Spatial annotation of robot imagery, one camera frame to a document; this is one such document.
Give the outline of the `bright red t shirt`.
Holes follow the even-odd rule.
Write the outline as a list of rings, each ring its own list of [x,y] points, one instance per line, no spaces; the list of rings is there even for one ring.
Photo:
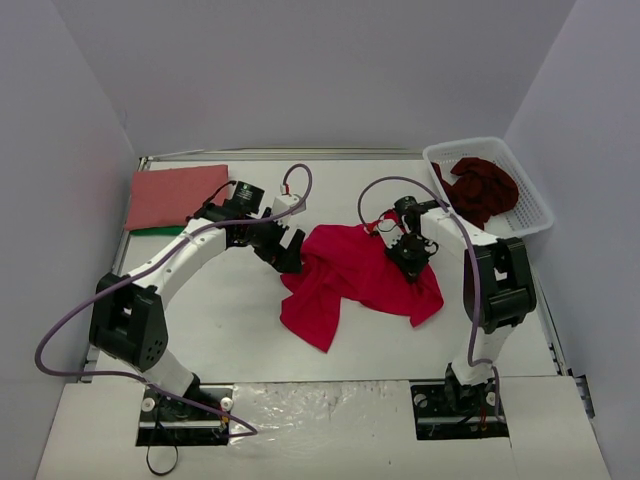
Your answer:
[[[281,323],[326,353],[336,336],[346,299],[381,313],[406,317],[418,327],[444,306],[436,276],[426,268],[410,284],[385,255],[385,245],[361,226],[319,225],[303,242],[300,274],[283,274],[290,295]]]

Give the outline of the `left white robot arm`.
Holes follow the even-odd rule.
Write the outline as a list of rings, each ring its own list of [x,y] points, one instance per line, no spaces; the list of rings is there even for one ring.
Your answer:
[[[105,275],[96,288],[92,346],[131,367],[148,384],[167,392],[165,406],[179,418],[200,409],[206,395],[197,375],[169,350],[165,310],[173,297],[209,261],[232,248],[250,247],[279,273],[299,273],[305,234],[282,240],[290,218],[304,211],[306,199],[281,187],[271,207],[260,207],[264,192],[237,182],[221,204],[206,201],[186,227],[151,260],[123,276]]]

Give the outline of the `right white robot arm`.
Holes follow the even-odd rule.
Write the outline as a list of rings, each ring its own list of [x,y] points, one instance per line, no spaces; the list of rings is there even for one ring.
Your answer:
[[[457,413],[480,407],[489,387],[499,389],[494,364],[507,338],[536,308],[524,242],[499,238],[458,217],[437,201],[405,196],[392,218],[375,228],[386,256],[415,283],[443,247],[463,264],[463,304],[471,322],[467,345],[448,364],[443,398]]]

